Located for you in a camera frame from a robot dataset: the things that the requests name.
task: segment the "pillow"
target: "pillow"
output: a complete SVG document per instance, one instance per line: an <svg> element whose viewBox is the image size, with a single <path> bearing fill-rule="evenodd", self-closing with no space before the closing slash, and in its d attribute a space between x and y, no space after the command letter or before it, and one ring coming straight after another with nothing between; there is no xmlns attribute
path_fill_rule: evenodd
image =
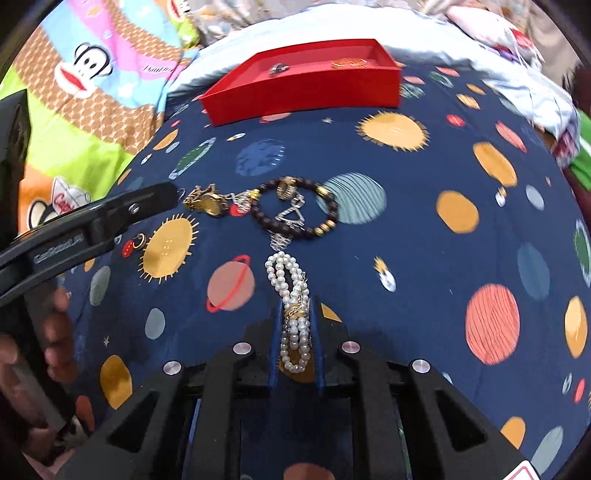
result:
<svg viewBox="0 0 591 480"><path fill-rule="evenodd" d="M481 8L457 7L447 9L447 17L467 35L491 47L515 50L527 62L537 56L533 43L517 27L499 15Z"/></svg>

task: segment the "screw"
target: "screw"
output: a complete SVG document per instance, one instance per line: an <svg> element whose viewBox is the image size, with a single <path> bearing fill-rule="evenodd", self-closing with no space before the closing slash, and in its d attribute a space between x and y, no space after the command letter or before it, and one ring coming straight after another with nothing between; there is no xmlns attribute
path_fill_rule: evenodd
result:
<svg viewBox="0 0 591 480"><path fill-rule="evenodd" d="M361 350L361 346L357 342L345 342L340 347L345 353L358 353Z"/></svg>
<svg viewBox="0 0 591 480"><path fill-rule="evenodd" d="M168 362L164 365L164 373L167 375L176 375L177 373L179 373L181 371L181 364L178 363L175 360L172 360L171 362Z"/></svg>
<svg viewBox="0 0 591 480"><path fill-rule="evenodd" d="M247 353L251 352L252 347L251 347L250 343L240 342L240 343L237 343L236 345L234 345L232 350L237 355L246 355Z"/></svg>
<svg viewBox="0 0 591 480"><path fill-rule="evenodd" d="M413 370L419 374L426 374L431 370L431 365L426 360L418 359L413 362Z"/></svg>

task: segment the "gold pendant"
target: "gold pendant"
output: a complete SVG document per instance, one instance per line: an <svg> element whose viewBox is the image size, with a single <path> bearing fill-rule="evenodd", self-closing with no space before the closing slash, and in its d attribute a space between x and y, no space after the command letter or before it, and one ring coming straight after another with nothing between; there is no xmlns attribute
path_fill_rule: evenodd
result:
<svg viewBox="0 0 591 480"><path fill-rule="evenodd" d="M228 201L217 192L214 183L205 190L197 185L183 200L183 205L189 210L205 212L212 217L221 217L228 211Z"/></svg>
<svg viewBox="0 0 591 480"><path fill-rule="evenodd" d="M277 187L277 196L281 200L291 200L296 195L296 179L294 177L283 177Z"/></svg>

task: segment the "gold ring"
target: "gold ring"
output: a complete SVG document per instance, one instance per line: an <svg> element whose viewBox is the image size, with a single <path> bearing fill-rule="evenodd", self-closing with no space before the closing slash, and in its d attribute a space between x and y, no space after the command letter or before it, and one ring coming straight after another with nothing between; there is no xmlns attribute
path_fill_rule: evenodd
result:
<svg viewBox="0 0 591 480"><path fill-rule="evenodd" d="M357 68L365 68L365 64L367 60L364 59L352 59L352 58L344 58L335 60L332 63L332 67L334 69L357 69Z"/></svg>

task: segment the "pearl necklace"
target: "pearl necklace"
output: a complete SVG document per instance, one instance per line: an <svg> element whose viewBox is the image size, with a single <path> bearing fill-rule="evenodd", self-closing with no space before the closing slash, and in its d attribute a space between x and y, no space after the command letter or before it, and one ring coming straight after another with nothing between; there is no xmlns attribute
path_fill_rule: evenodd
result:
<svg viewBox="0 0 591 480"><path fill-rule="evenodd" d="M306 272L296 263L296 258L284 252L271 255L265 262L267 278L281 296L285 319L281 334L279 356L283 366L291 373L302 373L310 360L310 321L308 320L308 299L310 290L306 284ZM285 280L288 271L293 289ZM289 350L299 350L300 361L293 364Z"/></svg>

